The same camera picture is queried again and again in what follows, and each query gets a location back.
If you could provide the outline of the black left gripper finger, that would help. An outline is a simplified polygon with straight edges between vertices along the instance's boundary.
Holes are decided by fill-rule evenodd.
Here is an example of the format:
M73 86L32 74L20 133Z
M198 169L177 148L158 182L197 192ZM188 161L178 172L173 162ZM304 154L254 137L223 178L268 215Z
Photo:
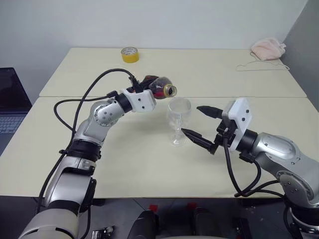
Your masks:
M140 86L143 88L148 88L149 85L157 79L156 76L146 75L144 79L140 82Z

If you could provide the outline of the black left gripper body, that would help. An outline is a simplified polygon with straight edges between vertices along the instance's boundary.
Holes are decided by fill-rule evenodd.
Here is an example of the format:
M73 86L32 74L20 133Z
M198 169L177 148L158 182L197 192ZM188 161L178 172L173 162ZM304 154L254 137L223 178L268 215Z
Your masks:
M142 82L139 82L137 79L130 79L131 86L126 88L129 93L141 93L144 90Z

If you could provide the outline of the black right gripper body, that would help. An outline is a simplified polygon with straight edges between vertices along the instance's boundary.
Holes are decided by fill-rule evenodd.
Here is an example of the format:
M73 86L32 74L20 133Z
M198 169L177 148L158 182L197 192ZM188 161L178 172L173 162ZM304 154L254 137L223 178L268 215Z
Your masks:
M236 129L237 124L235 120L231 119L228 123L222 120L216 129L217 135L215 136L209 152L214 155L219 146L223 148L226 148L226 146L229 147L234 140Z

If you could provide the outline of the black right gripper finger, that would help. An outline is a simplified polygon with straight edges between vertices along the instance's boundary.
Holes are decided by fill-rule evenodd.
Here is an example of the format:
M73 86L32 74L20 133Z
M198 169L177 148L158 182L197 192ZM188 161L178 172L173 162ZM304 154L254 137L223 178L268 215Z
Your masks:
M197 133L197 132L195 132L193 130L185 129L185 128L182 128L181 131L193 143L201 146L202 148L205 148L208 151L214 151L215 150L214 143L211 142L210 140L205 139L204 137L202 137L201 134L199 134L199 133Z
M222 118L222 109L211 107L211 106L198 106L197 109L205 114L206 116L209 116L214 119L221 119Z

